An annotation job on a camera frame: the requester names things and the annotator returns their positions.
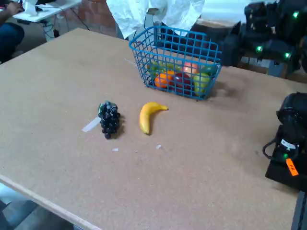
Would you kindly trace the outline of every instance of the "person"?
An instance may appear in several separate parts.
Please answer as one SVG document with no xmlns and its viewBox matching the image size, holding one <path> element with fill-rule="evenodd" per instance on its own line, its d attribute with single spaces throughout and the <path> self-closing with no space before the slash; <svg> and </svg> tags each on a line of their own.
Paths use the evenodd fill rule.
<svg viewBox="0 0 307 230">
<path fill-rule="evenodd" d="M 23 8 L 17 2 L 9 3 L 5 10 L 0 11 L 0 62 L 10 60 L 16 47 L 24 38 L 22 27 L 13 23 L 6 23 L 9 18 L 21 11 L 23 11 Z"/>
</svg>

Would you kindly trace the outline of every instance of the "hand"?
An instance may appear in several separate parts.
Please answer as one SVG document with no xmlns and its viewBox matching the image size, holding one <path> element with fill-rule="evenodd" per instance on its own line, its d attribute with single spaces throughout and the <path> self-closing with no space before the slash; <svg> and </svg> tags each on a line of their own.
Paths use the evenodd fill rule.
<svg viewBox="0 0 307 230">
<path fill-rule="evenodd" d="M 8 14 L 12 17 L 14 16 L 15 14 L 21 12 L 21 11 L 24 11 L 21 4 L 20 3 L 17 3 L 17 2 L 11 2 L 7 8 L 6 8 L 6 11 L 8 12 Z"/>
</svg>

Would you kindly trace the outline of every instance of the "orange tag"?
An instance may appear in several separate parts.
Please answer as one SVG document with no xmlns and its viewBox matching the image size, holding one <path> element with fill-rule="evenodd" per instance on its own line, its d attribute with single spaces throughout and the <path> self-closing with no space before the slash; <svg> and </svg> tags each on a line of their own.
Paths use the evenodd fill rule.
<svg viewBox="0 0 307 230">
<path fill-rule="evenodd" d="M 286 163 L 288 165 L 288 168 L 290 170 L 290 173 L 292 176 L 297 176 L 298 175 L 298 172 L 293 164 L 293 161 L 290 159 L 290 158 L 287 158 L 286 159 Z"/>
</svg>

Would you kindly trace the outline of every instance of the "orange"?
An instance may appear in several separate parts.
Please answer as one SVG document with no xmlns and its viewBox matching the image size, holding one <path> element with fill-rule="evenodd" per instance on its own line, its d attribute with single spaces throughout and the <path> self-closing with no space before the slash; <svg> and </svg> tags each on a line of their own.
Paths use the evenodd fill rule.
<svg viewBox="0 0 307 230">
<path fill-rule="evenodd" d="M 169 70 L 166 73 L 160 73 L 155 79 L 154 84 L 158 88 L 167 88 L 167 85 L 173 84 L 174 80 L 174 74 L 175 72 L 172 70 Z"/>
</svg>

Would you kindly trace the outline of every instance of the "red apple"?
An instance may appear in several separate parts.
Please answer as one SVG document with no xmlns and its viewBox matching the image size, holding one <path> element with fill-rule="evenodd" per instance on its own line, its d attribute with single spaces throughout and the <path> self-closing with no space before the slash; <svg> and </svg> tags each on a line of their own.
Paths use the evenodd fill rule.
<svg viewBox="0 0 307 230">
<path fill-rule="evenodd" d="M 190 95 L 191 79 L 187 74 L 176 73 L 174 81 L 176 84 L 176 92 L 182 93 L 184 91 L 184 94 Z"/>
</svg>

